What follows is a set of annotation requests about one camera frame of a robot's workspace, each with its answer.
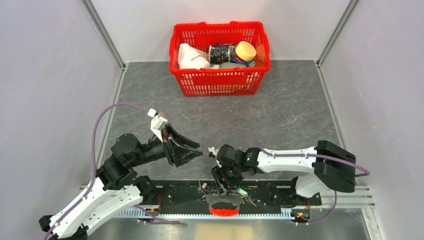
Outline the green capped key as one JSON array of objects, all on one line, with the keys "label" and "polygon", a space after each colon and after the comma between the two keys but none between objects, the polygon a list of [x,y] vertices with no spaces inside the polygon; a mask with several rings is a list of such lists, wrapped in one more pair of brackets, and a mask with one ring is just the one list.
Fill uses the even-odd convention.
[{"label": "green capped key", "polygon": [[253,206],[257,207],[257,205],[254,203],[252,197],[249,195],[249,193],[246,190],[239,187],[239,188],[236,189],[236,192],[237,192],[238,195],[240,195],[244,199],[245,203],[250,203]]}]

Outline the keyring with red fob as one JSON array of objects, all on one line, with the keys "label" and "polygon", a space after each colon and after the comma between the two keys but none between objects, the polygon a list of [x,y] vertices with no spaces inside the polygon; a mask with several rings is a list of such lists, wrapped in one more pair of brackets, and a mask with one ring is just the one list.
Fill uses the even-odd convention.
[{"label": "keyring with red fob", "polygon": [[208,204],[210,214],[218,217],[234,217],[240,213],[244,199],[237,193],[219,193],[216,189],[207,189],[208,184],[197,181],[197,191],[203,196],[202,201]]}]

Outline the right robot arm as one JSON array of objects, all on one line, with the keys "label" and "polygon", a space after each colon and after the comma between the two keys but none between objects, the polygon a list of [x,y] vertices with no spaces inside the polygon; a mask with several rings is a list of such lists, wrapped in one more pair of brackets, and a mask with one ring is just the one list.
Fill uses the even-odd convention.
[{"label": "right robot arm", "polygon": [[220,148],[209,147],[208,151],[217,162],[211,170],[213,178],[225,192],[246,176],[273,172],[299,174],[292,179],[288,191],[289,200],[296,205],[324,190],[355,191],[356,156],[327,140],[295,150],[251,147],[242,151],[224,144]]}]

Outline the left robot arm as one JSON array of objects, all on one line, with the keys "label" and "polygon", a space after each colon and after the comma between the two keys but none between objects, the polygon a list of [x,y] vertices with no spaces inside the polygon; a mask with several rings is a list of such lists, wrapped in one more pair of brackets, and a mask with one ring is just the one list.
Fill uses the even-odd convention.
[{"label": "left robot arm", "polygon": [[47,240],[86,240],[98,227],[123,210],[157,201],[158,190],[135,167],[161,159],[180,167],[202,156],[200,144],[166,124],[147,143],[126,133],[111,147],[112,155],[99,167],[88,186],[63,210],[42,216],[38,223]]}]

